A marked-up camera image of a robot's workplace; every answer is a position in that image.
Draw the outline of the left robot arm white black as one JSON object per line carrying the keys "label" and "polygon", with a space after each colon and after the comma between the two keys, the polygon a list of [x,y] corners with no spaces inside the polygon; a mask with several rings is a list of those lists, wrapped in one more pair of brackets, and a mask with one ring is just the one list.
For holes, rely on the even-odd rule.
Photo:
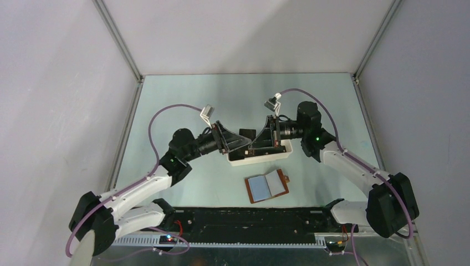
{"label": "left robot arm white black", "polygon": [[137,204],[182,181],[192,170],[190,161],[214,151],[223,155],[238,151],[251,142],[250,138],[227,130],[219,121],[198,137],[186,128],[175,131],[168,151],[149,174],[121,190],[109,190],[100,195],[90,191],[81,196],[69,223],[71,235],[66,255],[72,256],[72,240],[81,241],[88,232],[95,234],[92,255],[96,256],[107,250],[114,240],[134,231],[156,226],[162,231],[170,230],[175,224],[175,215],[169,212],[166,201],[147,207],[137,207]]}

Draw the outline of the brown leather card holder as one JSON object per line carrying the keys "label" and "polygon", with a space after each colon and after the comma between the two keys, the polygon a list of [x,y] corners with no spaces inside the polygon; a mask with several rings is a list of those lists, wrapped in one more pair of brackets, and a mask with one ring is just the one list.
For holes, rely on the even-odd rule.
{"label": "brown leather card holder", "polygon": [[263,175],[246,177],[244,179],[251,204],[288,194],[289,182],[289,176],[285,175],[282,169],[276,169]]}

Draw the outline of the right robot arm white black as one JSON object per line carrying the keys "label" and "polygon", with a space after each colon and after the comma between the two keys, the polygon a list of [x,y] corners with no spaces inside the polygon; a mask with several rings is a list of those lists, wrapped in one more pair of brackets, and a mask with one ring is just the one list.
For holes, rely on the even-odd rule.
{"label": "right robot arm white black", "polygon": [[410,179],[403,173],[390,174],[372,166],[340,146],[338,137],[323,128],[317,103],[298,104],[294,120],[284,115],[267,116],[263,130],[255,135],[244,155],[281,154],[283,140],[299,139],[306,157],[329,166],[355,185],[367,198],[365,202],[344,199],[334,203],[322,217],[325,229],[338,231],[344,224],[365,225],[388,238],[401,228],[412,228],[420,215]]}

